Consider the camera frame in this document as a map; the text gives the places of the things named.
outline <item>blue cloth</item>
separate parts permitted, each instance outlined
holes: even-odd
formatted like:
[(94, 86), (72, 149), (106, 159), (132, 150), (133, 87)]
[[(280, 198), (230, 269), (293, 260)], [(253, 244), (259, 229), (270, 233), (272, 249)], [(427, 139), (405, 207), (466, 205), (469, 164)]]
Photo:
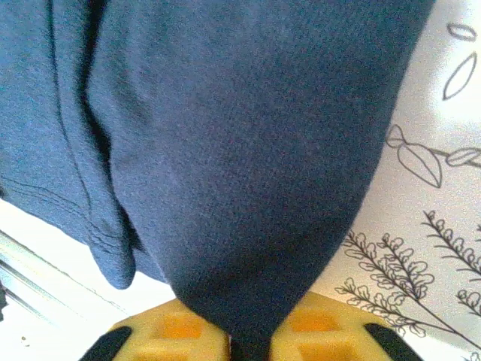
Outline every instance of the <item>blue cloth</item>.
[(255, 353), (352, 223), (432, 2), (2, 2), (3, 197)]

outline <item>leaf outline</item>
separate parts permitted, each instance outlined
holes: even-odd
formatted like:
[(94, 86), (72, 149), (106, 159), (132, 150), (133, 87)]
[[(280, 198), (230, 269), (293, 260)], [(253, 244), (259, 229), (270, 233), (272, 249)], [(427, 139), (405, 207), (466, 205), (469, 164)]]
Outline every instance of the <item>leaf outline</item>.
[(397, 124), (391, 126), (386, 136), (386, 144), (391, 148), (397, 149), (405, 143), (406, 138), (404, 137), (403, 129)]
[(446, 29), (452, 37), (458, 40), (475, 42), (478, 36), (473, 28), (465, 24), (447, 23)]
[[(416, 149), (416, 147), (418, 147), (419, 149), (425, 150), (426, 153), (422, 156), (419, 155), (419, 152), (416, 152), (414, 150), (414, 149)], [(402, 153), (401, 152), (402, 150), (406, 150), (409, 153)], [(412, 160), (416, 161), (416, 159), (418, 159), (417, 165), (423, 165), (425, 170), (427, 171), (427, 174), (418, 173), (417, 171), (412, 169), (414, 167), (410, 166), (409, 162), (403, 161), (403, 158), (407, 158), (407, 156), (409, 154), (414, 156), (414, 157), (411, 157)], [(431, 167), (428, 166), (428, 164), (426, 164), (426, 161), (428, 160), (427, 159), (428, 157), (431, 157), (431, 161), (433, 161), (433, 163), (436, 164), (435, 168), (431, 168)], [(433, 186), (435, 188), (441, 188), (441, 184), (443, 183), (443, 171), (442, 171), (442, 168), (441, 168), (441, 163), (440, 163), (439, 159), (433, 154), (433, 152), (430, 149), (428, 149), (427, 147), (425, 147), (424, 145), (422, 145), (422, 144), (409, 144), (409, 143), (402, 144), (398, 148), (398, 160), (399, 160), (399, 163), (402, 164), (403, 167), (405, 167), (405, 169), (407, 169), (412, 174), (417, 176), (417, 178), (419, 178), (421, 181), (423, 181), (423, 182), (425, 182), (425, 183), (427, 183), (430, 186)], [(427, 179), (426, 175), (428, 175), (428, 174), (432, 177), (432, 179)]]
[(461, 148), (446, 157), (446, 164), (452, 167), (459, 167), (476, 159), (478, 156), (481, 156), (481, 149), (479, 148)]
[[(449, 89), (449, 85), (451, 84), (452, 80), (455, 79), (456, 75), (460, 72), (460, 70), (463, 69), (463, 67), (466, 66), (466, 64), (469, 63), (469, 61), (472, 61), (473, 64), (471, 66), (470, 73), (467, 76), (466, 80), (464, 81), (463, 85), (459, 89), (457, 89), (455, 92), (453, 92), (452, 94), (447, 95), (448, 94), (447, 91)], [(465, 60), (463, 60), (461, 62), (461, 64), (458, 65), (458, 67), (454, 70), (454, 72), (451, 74), (451, 76), (447, 80), (446, 84), (444, 85), (444, 89), (443, 89), (443, 100), (444, 101), (450, 100), (452, 97), (458, 95), (467, 86), (467, 84), (471, 80), (471, 77), (473, 76), (474, 69), (476, 68), (476, 63), (477, 63), (477, 54), (476, 54), (476, 51), (474, 51)]]

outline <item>stitched seam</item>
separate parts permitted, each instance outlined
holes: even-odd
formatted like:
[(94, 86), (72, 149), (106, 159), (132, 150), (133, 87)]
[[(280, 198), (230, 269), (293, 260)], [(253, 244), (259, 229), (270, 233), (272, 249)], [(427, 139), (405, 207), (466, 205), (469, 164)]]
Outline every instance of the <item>stitched seam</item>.
[[(113, 238), (113, 239), (122, 239), (123, 237), (122, 236), (118, 236), (118, 235), (109, 235), (107, 233), (104, 233), (102, 232), (101, 229), (99, 229), (89, 218), (87, 218), (87, 216), (85, 216), (84, 214), (82, 214), (82, 212), (74, 209), (74, 208), (71, 208), (68, 206), (68, 204), (72, 204), (72, 205), (75, 205), (77, 208), (79, 208), (80, 210), (82, 209), (81, 207), (79, 207), (78, 205), (76, 205), (75, 203), (73, 202), (70, 202), (64, 198), (62, 198), (61, 196), (58, 196), (56, 195), (55, 193), (53, 192), (50, 192), (49, 190), (46, 190), (44, 188), (41, 188), (41, 187), (36, 187), (36, 186), (29, 186), (27, 184), (21, 184), (19, 182), (16, 182), (15, 180), (11, 180), (11, 179), (8, 179), (6, 177), (2, 177), (0, 176), (0, 178), (6, 180), (7, 182), (11, 182), (13, 184), (17, 184), (17, 186), (14, 186), (13, 184), (10, 184), (9, 185), (9, 188), (11, 188), (14, 192), (17, 192), (17, 193), (20, 193), (20, 194), (23, 194), (25, 196), (32, 196), (32, 197), (35, 197), (37, 199), (41, 199), (42, 201), (44, 202), (47, 202), (47, 203), (50, 203), (52, 205), (56, 205), (58, 206), (59, 208), (62, 208), (63, 210), (67, 211), (68, 213), (71, 213), (73, 215), (76, 215), (78, 217), (82, 217), (85, 222), (87, 222), (98, 234), (100, 235), (103, 235), (105, 237), (108, 237), (108, 238)], [(53, 198), (52, 196), (49, 196), (48, 194), (38, 194), (38, 193), (34, 193), (32, 192), (31, 190), (25, 190), (23, 189), (23, 187), (25, 188), (33, 188), (35, 190), (42, 190), (42, 191), (45, 191), (45, 192), (48, 192), (52, 195), (55, 195), (57, 198)]]
[[(51, 202), (49, 199), (45, 199), (45, 198), (42, 198), (40, 195), (37, 195), (37, 194), (34, 194), (34, 193), (30, 193), (30, 192), (26, 192), (26, 191), (23, 191), (23, 190), (18, 190), (18, 189), (10, 189), (11, 191), (15, 192), (15, 193), (18, 193), (18, 194), (21, 194), (23, 196), (29, 196), (29, 197), (32, 197), (32, 198), (36, 198), (36, 199), (39, 199), (43, 202), (46, 202), (48, 204), (51, 204), (51, 205), (55, 205), (56, 207), (58, 208), (61, 208), (63, 211), (67, 211), (69, 214), (72, 214), (76, 217), (79, 217), (81, 218), (82, 220), (85, 221), (87, 227), (86, 230), (89, 234), (89, 239), (92, 241), (92, 243), (101, 248), (104, 252), (107, 252), (107, 253), (112, 253), (112, 254), (124, 254), (124, 252), (122, 251), (119, 251), (117, 250), (117, 247), (111, 245), (111, 244), (108, 244), (108, 243), (105, 243), (105, 242), (102, 242), (101, 241), (101, 238), (99, 238), (97, 235), (95, 235), (95, 232), (97, 229), (94, 225), (92, 225), (90, 223), (90, 221), (85, 217), (83, 216), (82, 214), (79, 214), (79, 213), (76, 213), (76, 212), (73, 212), (71, 211), (70, 209), (60, 205), (60, 204), (57, 204), (57, 203), (54, 203), (54, 202)], [(115, 240), (122, 240), (121, 238), (119, 237), (113, 237), (113, 236), (109, 236), (109, 235), (105, 235), (107, 236), (108, 238), (112, 238), (112, 239), (115, 239)]]

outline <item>black strip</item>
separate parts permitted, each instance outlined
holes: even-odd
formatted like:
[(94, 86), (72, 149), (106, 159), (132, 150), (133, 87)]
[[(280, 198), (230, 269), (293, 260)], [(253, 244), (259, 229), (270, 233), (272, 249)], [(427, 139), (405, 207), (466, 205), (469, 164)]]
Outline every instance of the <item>black strip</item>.
[(392, 329), (377, 323), (368, 323), (364, 328), (391, 357), (392, 361), (422, 361), (411, 347)]
[(80, 361), (112, 361), (131, 334), (132, 329), (128, 326), (106, 333), (94, 343)]
[(7, 298), (5, 297), (5, 291), (3, 289), (2, 283), (0, 282), (0, 321), (3, 321), (2, 309), (7, 305)]

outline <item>botanical line drawing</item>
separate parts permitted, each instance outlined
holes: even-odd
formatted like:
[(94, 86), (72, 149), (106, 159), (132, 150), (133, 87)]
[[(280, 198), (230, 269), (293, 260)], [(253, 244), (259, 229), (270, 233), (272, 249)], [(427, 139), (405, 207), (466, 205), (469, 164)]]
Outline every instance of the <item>botanical line drawing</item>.
[(448, 23), (446, 28), (448, 33), (458, 40), (475, 42), (478, 36), (474, 29), (468, 25)]
[(428, 235), (428, 238), (439, 238), (443, 244), (437, 244), (434, 248), (444, 248), (454, 255), (450, 254), (442, 256), (441, 258), (453, 258), (461, 261), (464, 268), (457, 268), (457, 272), (471, 272), (479, 278), (471, 278), (469, 281), (481, 281), (481, 256), (476, 259), (473, 248), (465, 247), (464, 239), (462, 237), (454, 238), (453, 231), (450, 228), (444, 228), (446, 221), (443, 219), (435, 220), (436, 212), (431, 211), (424, 213), (428, 222), (422, 224), (434, 230), (433, 234)]
[(403, 130), (397, 124), (389, 129), (386, 144), (397, 150), (399, 163), (405, 169), (436, 188), (441, 188), (443, 183), (443, 169), (436, 156), (446, 157), (446, 164), (451, 167), (468, 165), (481, 169), (481, 163), (475, 162), (477, 159), (481, 160), (481, 149), (467, 147), (447, 153), (422, 144), (410, 143), (406, 141)]
[[(452, 240), (451, 229), (444, 229), (444, 220), (435, 220), (435, 212), (425, 212), (429, 223), (424, 223), (432, 229), (435, 227), (436, 236), (444, 237), (448, 244), (441, 247), (449, 248), (455, 256), (443, 256), (442, 258), (457, 258), (468, 268), (458, 271), (475, 271), (481, 267), (481, 256), (476, 259), (472, 248), (466, 248), (460, 241)], [(344, 253), (353, 259), (358, 260), (361, 269), (371, 274), (371, 279), (376, 281), (380, 293), (375, 293), (366, 285), (358, 285), (352, 278), (347, 278), (344, 285), (336, 287), (339, 294), (351, 296), (347, 300), (349, 305), (360, 307), (386, 320), (401, 335), (406, 331), (419, 337), (426, 336), (426, 329), (438, 329), (462, 338), (471, 346), (481, 350), (481, 345), (466, 336), (462, 331), (443, 320), (432, 311), (425, 303), (424, 298), (428, 295), (429, 285), (435, 282), (433, 274), (428, 273), (428, 264), (421, 260), (414, 260), (414, 249), (406, 246), (404, 239), (393, 238), (389, 233), (384, 234), (380, 241), (369, 242), (364, 233), (355, 234), (350, 231), (343, 242)], [(385, 295), (382, 290), (388, 290), (390, 294)], [(458, 303), (469, 310), (474, 317), (481, 317), (481, 295), (476, 292), (459, 290), (453, 295)], [(436, 322), (427, 322), (413, 317), (408, 317), (402, 307), (405, 302), (413, 302)]]
[[(468, 25), (448, 23), (446, 25), (448, 33), (461, 41), (475, 42), (476, 31)], [(443, 89), (443, 100), (449, 100), (458, 95), (469, 83), (476, 68), (477, 54), (472, 52), (451, 74)]]
[(467, 359), (466, 357), (463, 357), (463, 360), (464, 361), (481, 361), (481, 359), (479, 359), (479, 354), (477, 352), (473, 352), (469, 359)]
[(443, 100), (449, 100), (453, 96), (458, 95), (469, 83), (476, 68), (477, 54), (472, 52), (461, 64), (454, 70), (443, 89)]

